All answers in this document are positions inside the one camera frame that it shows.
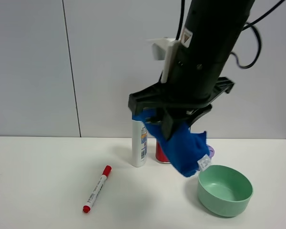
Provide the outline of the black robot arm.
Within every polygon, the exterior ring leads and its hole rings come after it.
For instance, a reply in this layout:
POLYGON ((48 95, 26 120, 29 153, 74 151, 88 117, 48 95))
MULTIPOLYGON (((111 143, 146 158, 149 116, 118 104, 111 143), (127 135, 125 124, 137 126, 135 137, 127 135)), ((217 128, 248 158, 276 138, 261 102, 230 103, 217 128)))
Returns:
POLYGON ((159 82, 130 94, 133 115, 154 109, 147 122, 169 140, 181 125, 210 112, 212 102, 234 83, 221 77, 253 6, 251 0, 194 0, 181 39, 168 46, 159 82))

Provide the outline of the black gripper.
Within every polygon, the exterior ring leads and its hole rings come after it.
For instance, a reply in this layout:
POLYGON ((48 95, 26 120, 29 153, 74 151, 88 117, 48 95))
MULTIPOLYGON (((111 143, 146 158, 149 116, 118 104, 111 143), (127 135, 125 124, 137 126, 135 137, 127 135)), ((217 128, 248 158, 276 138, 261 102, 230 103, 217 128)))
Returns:
POLYGON ((174 126, 192 125, 210 112, 211 103, 222 93, 230 93, 234 83, 220 77, 235 41, 186 41, 179 45, 166 83, 157 83, 129 95, 128 107, 133 115, 154 109, 147 118, 159 124, 165 140, 174 126))

